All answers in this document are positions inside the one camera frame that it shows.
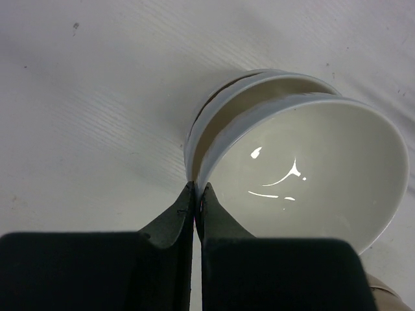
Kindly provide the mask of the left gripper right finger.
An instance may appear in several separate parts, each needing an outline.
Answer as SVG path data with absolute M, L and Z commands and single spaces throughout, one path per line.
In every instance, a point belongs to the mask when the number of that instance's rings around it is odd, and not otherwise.
M 208 183 L 199 204 L 199 239 L 202 250 L 202 309 L 242 310 L 249 305 L 252 276 L 248 246 L 255 240 L 219 203 Z

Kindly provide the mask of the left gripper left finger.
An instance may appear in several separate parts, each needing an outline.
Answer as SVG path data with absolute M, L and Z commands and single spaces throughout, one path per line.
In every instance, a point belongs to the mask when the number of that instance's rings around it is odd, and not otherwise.
M 189 310 L 195 186 L 140 229 L 136 266 L 128 287 L 129 310 Z

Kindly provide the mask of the white bowl back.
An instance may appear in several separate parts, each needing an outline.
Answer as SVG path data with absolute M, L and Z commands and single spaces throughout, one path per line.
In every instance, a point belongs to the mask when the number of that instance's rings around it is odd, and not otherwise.
M 291 95 L 232 121 L 196 182 L 257 237 L 339 238 L 357 253 L 392 221 L 409 155 L 397 127 L 367 104 Z

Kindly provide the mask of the white bowl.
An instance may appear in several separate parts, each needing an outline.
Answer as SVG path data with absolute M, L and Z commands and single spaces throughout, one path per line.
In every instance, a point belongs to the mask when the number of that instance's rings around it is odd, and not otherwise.
M 220 93 L 223 89 L 226 89 L 227 87 L 230 87 L 232 84 L 244 79 L 248 78 L 254 75 L 259 75 L 263 73 L 272 73 L 272 74 L 282 74 L 285 71 L 281 69 L 275 69 L 275 68 L 261 68 L 261 69 L 253 69 L 249 71 L 244 71 L 240 73 L 233 73 L 229 78 L 222 79 L 220 82 L 216 83 L 213 87 L 209 89 L 209 91 L 205 91 L 203 95 L 199 98 L 197 105 L 195 106 L 195 109 L 192 111 L 191 115 L 191 123 L 187 127 L 186 131 L 186 140 L 188 140 L 191 130 L 193 128 L 194 123 L 196 122 L 197 118 L 201 114 L 201 111 L 204 109 L 204 107 L 208 104 L 208 102 L 213 99 L 214 96 L 216 96 L 218 93 Z
M 232 121 L 196 182 L 257 237 L 339 238 L 357 253 L 392 221 L 409 155 L 397 127 L 367 104 L 291 95 Z
M 254 106 L 289 95 L 340 93 L 328 83 L 300 73 L 263 73 L 244 78 L 223 89 L 201 111 L 184 144 L 187 181 L 196 181 L 203 157 L 216 136 L 238 115 Z

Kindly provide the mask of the white bowl front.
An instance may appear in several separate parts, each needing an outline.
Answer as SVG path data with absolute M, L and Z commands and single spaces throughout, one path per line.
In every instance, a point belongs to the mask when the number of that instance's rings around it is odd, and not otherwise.
M 204 109 L 204 107 L 208 104 L 208 102 L 213 99 L 214 96 L 216 96 L 218 93 L 220 93 L 223 89 L 226 89 L 227 87 L 230 87 L 232 84 L 244 79 L 248 78 L 254 75 L 259 75 L 263 73 L 272 73 L 272 74 L 282 74 L 285 71 L 281 69 L 275 69 L 275 68 L 261 68 L 261 69 L 253 69 L 249 71 L 244 71 L 240 73 L 233 73 L 229 78 L 222 79 L 220 82 L 216 83 L 213 87 L 209 89 L 209 91 L 205 91 L 203 95 L 199 98 L 197 105 L 195 106 L 195 109 L 192 111 L 191 115 L 191 123 L 187 127 L 186 131 L 186 140 L 188 140 L 191 130 L 193 128 L 194 123 L 196 122 L 197 118 L 201 114 L 201 111 Z

